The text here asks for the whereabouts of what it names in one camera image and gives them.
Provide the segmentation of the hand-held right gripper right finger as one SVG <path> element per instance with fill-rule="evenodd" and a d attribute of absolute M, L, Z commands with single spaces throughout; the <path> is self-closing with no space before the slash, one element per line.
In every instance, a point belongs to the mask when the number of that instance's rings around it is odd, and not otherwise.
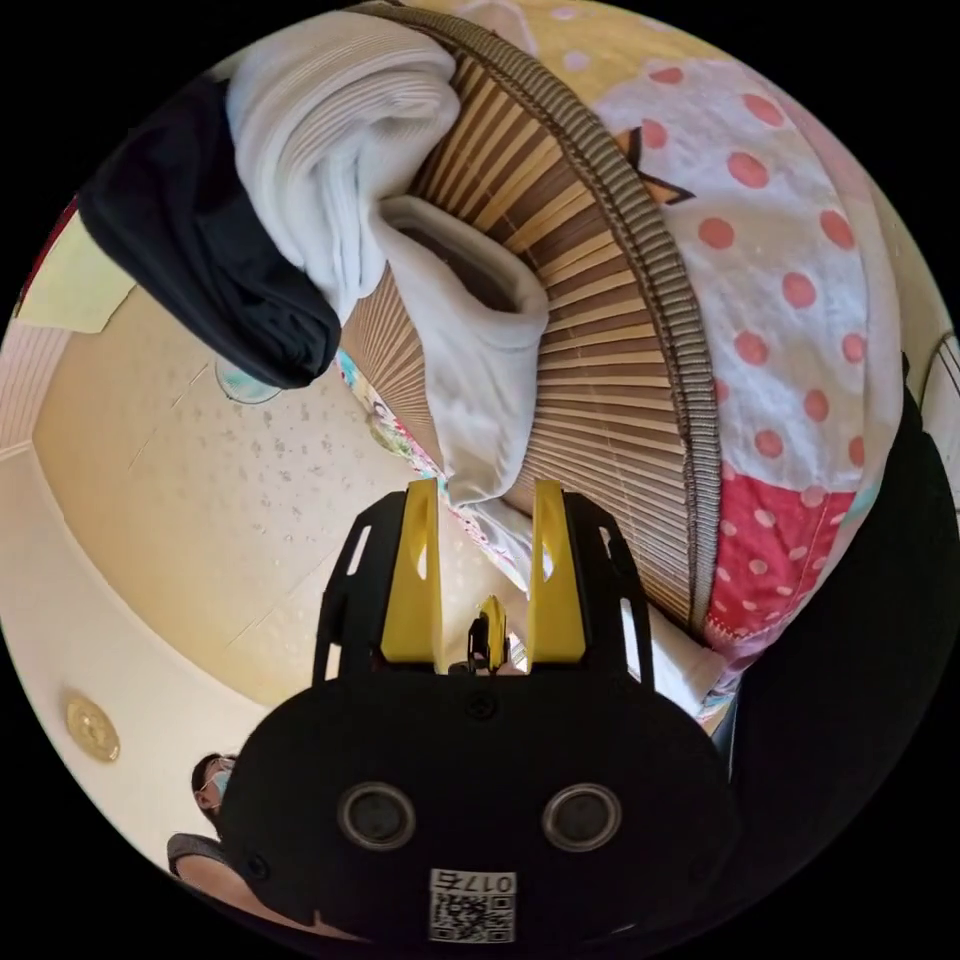
<path fill-rule="evenodd" d="M 576 564 L 564 494 L 553 481 L 535 485 L 527 617 L 530 666 L 574 666 L 586 653 Z"/>

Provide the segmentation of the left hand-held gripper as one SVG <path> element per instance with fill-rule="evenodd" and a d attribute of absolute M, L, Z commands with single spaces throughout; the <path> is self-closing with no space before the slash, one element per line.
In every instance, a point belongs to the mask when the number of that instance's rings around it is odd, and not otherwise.
<path fill-rule="evenodd" d="M 495 595 L 489 595 L 479 616 L 468 630 L 467 668 L 471 674 L 500 669 L 508 660 L 508 634 L 505 609 Z"/>

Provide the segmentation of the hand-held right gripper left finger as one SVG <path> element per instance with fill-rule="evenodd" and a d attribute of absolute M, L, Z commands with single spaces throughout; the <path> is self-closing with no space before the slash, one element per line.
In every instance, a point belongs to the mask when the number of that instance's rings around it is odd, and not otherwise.
<path fill-rule="evenodd" d="M 438 491 L 434 479 L 411 482 L 381 638 L 392 666 L 435 666 L 439 659 Z"/>

